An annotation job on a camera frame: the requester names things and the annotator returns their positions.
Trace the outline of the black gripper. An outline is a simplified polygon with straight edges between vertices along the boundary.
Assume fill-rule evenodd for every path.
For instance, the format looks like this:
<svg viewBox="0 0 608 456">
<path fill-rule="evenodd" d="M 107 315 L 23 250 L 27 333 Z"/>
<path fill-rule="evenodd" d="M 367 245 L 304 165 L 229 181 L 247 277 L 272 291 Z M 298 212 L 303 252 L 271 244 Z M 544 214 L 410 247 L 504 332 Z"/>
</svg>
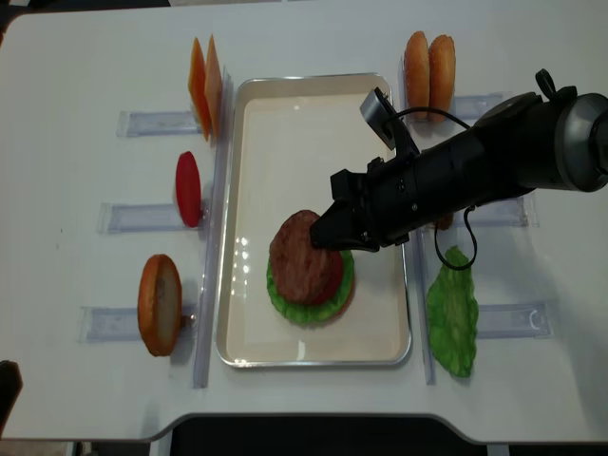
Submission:
<svg viewBox="0 0 608 456">
<path fill-rule="evenodd" d="M 377 252 L 437 220 L 437 154 L 377 158 L 365 173 L 330 177 L 334 203 L 310 228 L 314 248 Z"/>
</svg>

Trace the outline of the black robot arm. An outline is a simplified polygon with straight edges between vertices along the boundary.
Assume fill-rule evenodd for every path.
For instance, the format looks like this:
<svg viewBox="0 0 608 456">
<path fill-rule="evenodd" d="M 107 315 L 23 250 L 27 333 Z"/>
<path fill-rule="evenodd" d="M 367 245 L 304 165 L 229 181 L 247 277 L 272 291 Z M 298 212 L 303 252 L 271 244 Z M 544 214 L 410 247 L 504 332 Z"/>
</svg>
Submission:
<svg viewBox="0 0 608 456">
<path fill-rule="evenodd" d="M 421 151 L 379 88 L 360 107 L 366 123 L 395 151 L 364 173 L 331 177 L 332 206 L 312 225 L 313 247 L 335 251 L 406 242 L 409 232 L 469 206 L 535 189 L 595 192 L 607 183 L 607 99 L 556 89 L 536 75 L 540 94 L 496 105 L 465 131 Z"/>
</svg>

